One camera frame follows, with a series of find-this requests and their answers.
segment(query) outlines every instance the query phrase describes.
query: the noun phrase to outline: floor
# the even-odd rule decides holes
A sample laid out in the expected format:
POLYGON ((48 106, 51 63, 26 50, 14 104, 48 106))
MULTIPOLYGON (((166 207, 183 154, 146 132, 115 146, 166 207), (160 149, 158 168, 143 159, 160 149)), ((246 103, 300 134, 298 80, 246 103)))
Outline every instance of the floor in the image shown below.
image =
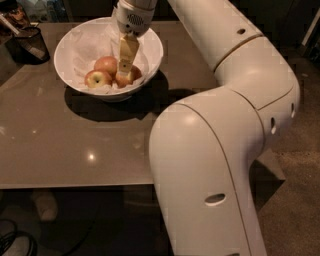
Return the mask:
MULTIPOLYGON (((289 131, 272 148, 285 182, 258 187, 254 196, 269 256, 316 256, 320 255, 320 72, 294 49, 281 52, 300 82, 301 106, 289 131)), ((38 255, 172 255, 151 185, 53 192, 59 214, 52 223, 38 221, 30 190, 6 191, 0 203, 0 218, 10 216, 32 233, 38 255)))

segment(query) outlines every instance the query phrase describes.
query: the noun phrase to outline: table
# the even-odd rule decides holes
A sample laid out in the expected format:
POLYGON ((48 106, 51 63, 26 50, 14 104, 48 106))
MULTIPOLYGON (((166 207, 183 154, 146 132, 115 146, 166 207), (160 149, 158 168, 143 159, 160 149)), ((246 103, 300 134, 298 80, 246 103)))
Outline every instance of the table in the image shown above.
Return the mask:
POLYGON ((106 103, 78 93, 53 56, 77 23, 39 25, 50 61, 24 65, 0 86, 0 189, 152 184, 148 141, 174 101, 217 86, 180 22, 154 22, 164 46, 157 75, 131 99, 106 103))

